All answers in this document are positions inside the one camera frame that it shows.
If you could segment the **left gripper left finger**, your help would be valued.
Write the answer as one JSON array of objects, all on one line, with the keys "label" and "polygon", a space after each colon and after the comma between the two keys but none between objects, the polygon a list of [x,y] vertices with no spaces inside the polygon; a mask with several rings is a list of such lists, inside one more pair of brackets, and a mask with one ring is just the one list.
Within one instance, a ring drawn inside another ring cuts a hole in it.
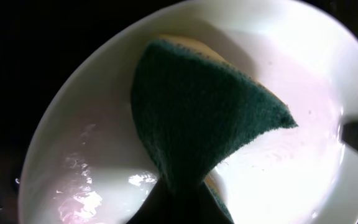
[{"label": "left gripper left finger", "polygon": [[169,190],[165,179],[159,178],[127,224],[177,224],[178,206],[178,197]]}]

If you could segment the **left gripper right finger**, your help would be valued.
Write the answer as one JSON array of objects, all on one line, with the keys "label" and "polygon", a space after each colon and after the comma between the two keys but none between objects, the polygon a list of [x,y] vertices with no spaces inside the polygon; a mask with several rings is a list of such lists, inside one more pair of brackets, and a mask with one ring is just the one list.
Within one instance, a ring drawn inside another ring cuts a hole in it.
[{"label": "left gripper right finger", "polygon": [[233,224],[223,212],[213,193],[205,182],[197,190],[201,223],[203,224]]}]

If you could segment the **light blue plate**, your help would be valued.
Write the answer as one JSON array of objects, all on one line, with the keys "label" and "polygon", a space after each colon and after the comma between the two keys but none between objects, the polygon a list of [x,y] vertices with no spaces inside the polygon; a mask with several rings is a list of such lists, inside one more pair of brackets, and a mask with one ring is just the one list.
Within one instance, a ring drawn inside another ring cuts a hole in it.
[{"label": "light blue plate", "polygon": [[157,183],[129,93],[144,45],[197,39],[261,82],[297,122],[220,162],[209,184],[236,223],[357,223],[358,153],[340,141],[358,119],[358,40],[299,1],[186,1],[108,40],[43,115],[22,170],[21,223],[125,223]]}]

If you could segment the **green yellow sponge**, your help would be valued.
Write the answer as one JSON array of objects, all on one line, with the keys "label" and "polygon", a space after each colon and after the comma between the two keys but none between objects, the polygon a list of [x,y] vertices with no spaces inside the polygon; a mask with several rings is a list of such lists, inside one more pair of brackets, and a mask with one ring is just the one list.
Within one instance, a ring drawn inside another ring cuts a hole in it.
[{"label": "green yellow sponge", "polygon": [[197,190],[217,164],[264,133],[297,126],[266,87],[205,44],[171,35],[145,46],[131,110],[159,178],[178,197],[179,223],[201,223]]}]

